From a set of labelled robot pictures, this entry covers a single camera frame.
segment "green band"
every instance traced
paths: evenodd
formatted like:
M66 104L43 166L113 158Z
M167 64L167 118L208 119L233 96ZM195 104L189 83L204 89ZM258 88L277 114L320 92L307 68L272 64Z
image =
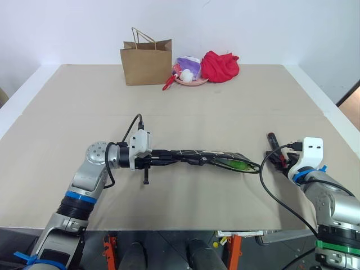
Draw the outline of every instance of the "green band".
M321 249L331 249L331 250L336 250L336 251L340 251L340 252L360 255L360 249L354 249L352 247L329 244L329 243L323 242L321 240L316 241L316 247L321 248Z

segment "blue strap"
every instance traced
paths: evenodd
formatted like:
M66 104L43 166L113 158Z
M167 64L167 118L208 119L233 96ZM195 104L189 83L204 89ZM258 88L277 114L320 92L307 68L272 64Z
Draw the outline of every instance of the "blue strap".
M73 192L73 191L67 191L65 193L65 196L71 197L71 198L74 198L74 199L78 199L78 200L82 200L82 201L87 201L88 203L91 203L91 204L95 204L96 201L97 201L95 198L85 196L85 195L82 195L82 194L79 194L79 193L76 193L76 192Z
M326 165L324 165L321 169L319 169L319 171L324 172L324 173L326 173L326 170L327 170L327 166L326 166ZM293 178L292 178L292 180L294 181L295 184L297 184L298 186L300 186L300 184L298 184L298 179L299 179L299 177L301 177L301 176L303 176L303 175L305 175L305 174L311 173L311 172L313 172L313 171L315 171L315 169L310 169L310 170L305 170L305 171L303 171L303 172L300 172L300 173L294 175Z
M36 264L36 263L43 263L43 264L50 264L51 266L55 266L60 270L66 270L66 267L63 264L58 263L58 262L56 262L54 260L41 260L41 259L37 260L36 255L27 256L26 254L23 254L23 253L18 252L18 251L15 252L14 255L21 258L21 259L23 259L23 260L25 260L25 261L27 261L26 265L28 265L28 266L30 266L32 264Z

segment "paper bag handle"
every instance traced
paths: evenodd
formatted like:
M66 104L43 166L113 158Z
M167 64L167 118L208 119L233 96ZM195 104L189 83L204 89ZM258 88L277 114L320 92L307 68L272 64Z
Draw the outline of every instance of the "paper bag handle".
M137 43L139 43L139 34L140 36L142 36L145 40L152 42L155 45L155 49L156 49L156 41L153 40L152 38L150 38L148 35L144 34L143 32L137 30L135 27L131 27L131 31L133 32L133 37L134 37L134 42L135 42L135 48L137 49Z

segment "black cable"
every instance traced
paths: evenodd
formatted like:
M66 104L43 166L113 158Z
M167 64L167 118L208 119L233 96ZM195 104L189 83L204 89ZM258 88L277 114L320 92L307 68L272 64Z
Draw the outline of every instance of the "black cable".
M285 267L283 267L282 270L286 270L287 268L289 268L289 266L292 266L294 263L296 263L297 261L301 260L303 257L309 255L310 253L312 253L314 251L315 251L315 247L306 251L305 253L302 253L302 255L298 256L297 258L293 259L290 263L285 265Z
M306 185L306 184L309 184L309 183L323 183L323 184L327 184L329 186L333 186L333 187L336 187L340 190L343 190L345 191L347 194L349 194L351 197L355 197L355 195L349 191L347 188L339 185L339 184L336 184L336 183L332 183L332 182L329 182L329 181L325 181L325 180L319 180L319 179L310 179L310 180L307 180L306 182L300 182L300 185Z
M105 186L104 189L112 187L115 184L115 179L114 179L113 174L111 173L111 170L110 170L109 159L107 158L107 156L109 154L109 148L110 148L111 145L116 145L116 143L109 142L107 144L107 146L106 146L106 149L105 149L105 167L106 167L107 173L108 173L108 175L110 177L111 184L108 184L107 186Z
M123 140L122 140L121 142L124 142L124 141L126 140L126 137L129 135L129 132L131 131L131 129L132 129L132 127L133 127L136 119L138 119L138 118L140 118L139 122L143 125L142 115L141 115L141 114L137 114L137 115L135 116L134 120L131 122L130 127L128 128L128 131L126 131L125 136L124 136L124 138L123 138Z
M277 201L282 207L284 207L286 210L288 210L291 214L295 215L298 219L300 219L306 226L308 226L308 228L312 231L312 233L316 236L317 238L317 232L315 231L315 229L301 216L299 215L297 212L295 212L294 210L292 210L292 208L288 207L286 204L284 204L282 201L280 201L277 197L275 197L270 190L266 187L264 180L263 180L263 169L265 166L266 161L269 159L269 157L274 154L276 151L279 151L283 148L287 148L290 147L291 144L288 145L283 145L283 146L279 146L278 148L274 149L273 151L271 151L263 160L263 162L261 163L260 166L260 172L259 172L259 176L260 176L260 182L261 185L263 186L263 188L265 189L265 191L270 195L271 198L273 198L275 201Z

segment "white wall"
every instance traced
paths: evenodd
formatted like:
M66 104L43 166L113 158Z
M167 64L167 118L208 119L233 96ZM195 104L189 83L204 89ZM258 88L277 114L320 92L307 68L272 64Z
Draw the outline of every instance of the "white wall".
M0 0L0 87L42 63L119 64L131 26L173 38L174 57L301 64L334 102L359 79L358 0Z

